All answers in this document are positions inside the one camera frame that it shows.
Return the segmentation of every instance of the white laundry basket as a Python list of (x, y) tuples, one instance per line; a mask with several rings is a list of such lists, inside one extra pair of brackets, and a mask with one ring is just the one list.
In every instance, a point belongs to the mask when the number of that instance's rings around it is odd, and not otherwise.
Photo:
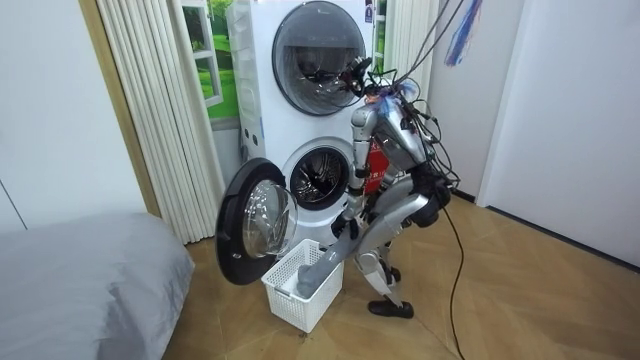
[(344, 261), (340, 263), (309, 298), (294, 293), (300, 265), (313, 265), (324, 254), (313, 240), (302, 240), (264, 276), (271, 312), (298, 329), (310, 333), (342, 289)]

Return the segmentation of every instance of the white door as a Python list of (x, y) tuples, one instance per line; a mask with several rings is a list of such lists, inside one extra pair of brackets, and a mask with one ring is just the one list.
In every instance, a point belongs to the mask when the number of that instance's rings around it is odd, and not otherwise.
[(0, 235), (25, 230), (0, 180)]
[(78, 2), (3, 3), (0, 43), (0, 178), (27, 227), (144, 212)]
[(524, 11), (480, 200), (640, 265), (640, 2)]

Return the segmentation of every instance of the herringbone parquet floor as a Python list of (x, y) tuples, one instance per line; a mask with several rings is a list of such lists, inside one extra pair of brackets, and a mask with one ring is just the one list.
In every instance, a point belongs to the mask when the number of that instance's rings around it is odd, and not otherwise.
[[(468, 360), (640, 359), (637, 274), (463, 200), (449, 211), (467, 255), (455, 321)], [(444, 214), (394, 241), (414, 319), (370, 315), (377, 295), (348, 262), (307, 336), (271, 315), (260, 282), (226, 283), (211, 241), (188, 250), (196, 272), (165, 360), (457, 358), (448, 301), (460, 254)]]

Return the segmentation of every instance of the washing machine door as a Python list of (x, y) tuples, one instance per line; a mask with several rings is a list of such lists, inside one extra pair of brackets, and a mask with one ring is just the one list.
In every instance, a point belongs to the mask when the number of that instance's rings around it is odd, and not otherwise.
[(358, 24), (340, 6), (306, 2), (282, 21), (272, 50), (273, 72), (287, 101), (301, 112), (324, 116), (350, 105), (338, 75), (366, 50)]
[(216, 224), (218, 265), (227, 280), (247, 285), (288, 250), (298, 216), (280, 169), (267, 159), (246, 162), (227, 188)]

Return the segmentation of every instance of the gray bedsheet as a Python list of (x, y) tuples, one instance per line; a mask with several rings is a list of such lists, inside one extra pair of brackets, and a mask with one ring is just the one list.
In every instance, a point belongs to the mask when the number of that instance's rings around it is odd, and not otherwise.
[(193, 262), (148, 214), (0, 237), (0, 359), (160, 359)]

